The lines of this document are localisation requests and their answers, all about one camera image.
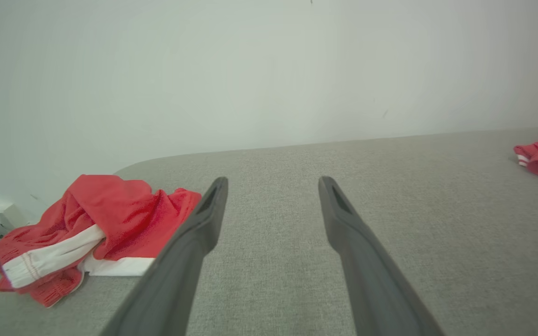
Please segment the white stripe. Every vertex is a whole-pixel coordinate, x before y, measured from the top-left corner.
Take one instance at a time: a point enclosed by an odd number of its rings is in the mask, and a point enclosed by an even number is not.
[[[523,160],[524,162],[530,162],[529,158],[527,158],[526,156],[524,155],[518,155],[518,159],[519,160]]]
[[[4,273],[13,288],[25,287],[80,260],[103,238],[105,233],[95,224],[72,238],[28,251],[6,262]]]
[[[118,261],[98,260],[92,253],[84,259],[84,272],[90,276],[141,276],[155,258],[125,257]]]

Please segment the wall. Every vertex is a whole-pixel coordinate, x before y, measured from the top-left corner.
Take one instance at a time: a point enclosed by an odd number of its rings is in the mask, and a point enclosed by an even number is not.
[[[538,126],[538,1],[0,0],[0,202],[227,149]]]

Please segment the white trim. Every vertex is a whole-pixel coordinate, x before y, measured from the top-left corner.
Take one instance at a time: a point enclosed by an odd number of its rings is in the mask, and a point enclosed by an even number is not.
[[[125,257],[118,261],[98,260],[92,253],[82,262],[84,272],[90,276],[141,276],[155,258]]]
[[[105,233],[95,224],[76,236],[15,257],[3,265],[4,273],[13,288],[25,287],[84,257],[103,238]]]
[[[519,159],[519,160],[523,160],[524,162],[530,162],[529,158],[527,158],[527,157],[524,156],[524,155],[520,155],[520,154],[518,154],[518,159]]]

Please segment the gray fabric surface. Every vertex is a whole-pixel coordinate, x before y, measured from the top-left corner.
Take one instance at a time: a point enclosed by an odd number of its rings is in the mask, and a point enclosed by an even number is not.
[[[189,335],[354,335],[318,178],[338,181],[449,335],[538,335],[538,128],[193,154],[118,172],[168,192],[230,179]],[[0,293],[0,334],[95,335],[137,279],[87,278],[51,309]]]

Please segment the white wall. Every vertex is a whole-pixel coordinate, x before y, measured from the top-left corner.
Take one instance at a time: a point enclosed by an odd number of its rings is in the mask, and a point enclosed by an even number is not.
[[[0,0],[0,200],[35,220],[156,157],[538,126],[538,1],[312,2]]]

